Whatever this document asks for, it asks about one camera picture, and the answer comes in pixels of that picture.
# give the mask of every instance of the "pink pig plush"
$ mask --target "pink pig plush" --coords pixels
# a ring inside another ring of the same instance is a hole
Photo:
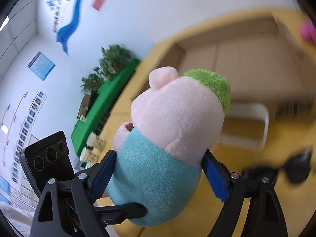
[[[113,140],[118,155],[107,191],[116,205],[138,202],[147,209],[131,220],[136,225],[160,225],[183,211],[229,109],[225,77],[207,70],[184,75],[172,67],[152,71],[150,88],[132,103],[132,123],[123,123]]]

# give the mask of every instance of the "cup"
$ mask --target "cup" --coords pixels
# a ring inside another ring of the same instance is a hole
[[[100,139],[100,137],[97,136],[94,132],[91,132],[87,139],[87,146],[102,150],[104,146],[104,141]]]
[[[80,161],[94,164],[97,161],[97,155],[85,147],[81,152]]]
[[[79,118],[79,121],[82,121],[85,123],[87,121],[87,118],[85,116],[81,115]]]

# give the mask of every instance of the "blue poster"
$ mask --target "blue poster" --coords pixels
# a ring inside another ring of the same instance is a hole
[[[48,74],[55,67],[55,64],[47,59],[44,54],[38,52],[38,54],[36,54],[36,56],[32,59],[27,67],[30,68],[30,70],[32,70],[35,75],[37,75],[40,79],[44,81]]]
[[[8,200],[8,199],[6,199],[6,198],[5,198],[3,195],[1,195],[1,194],[0,194],[0,201],[3,201],[3,202],[5,202],[5,203],[9,204],[10,206],[12,205],[12,204],[11,204],[11,201]]]
[[[10,184],[0,176],[0,189],[10,195]]]

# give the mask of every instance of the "blue wave decal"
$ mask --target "blue wave decal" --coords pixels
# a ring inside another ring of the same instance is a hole
[[[56,42],[60,42],[63,45],[63,50],[65,53],[67,53],[67,55],[68,55],[67,41],[70,38],[70,36],[76,31],[79,24],[81,1],[82,0],[76,0],[75,2],[72,21],[68,25],[59,29],[57,33]]]

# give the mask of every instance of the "teal shirt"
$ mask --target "teal shirt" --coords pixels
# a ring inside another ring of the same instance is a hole
[[[107,190],[115,205],[142,204],[146,215],[130,221],[152,227],[167,223],[184,210],[200,177],[200,167],[169,155],[134,128],[118,152]]]

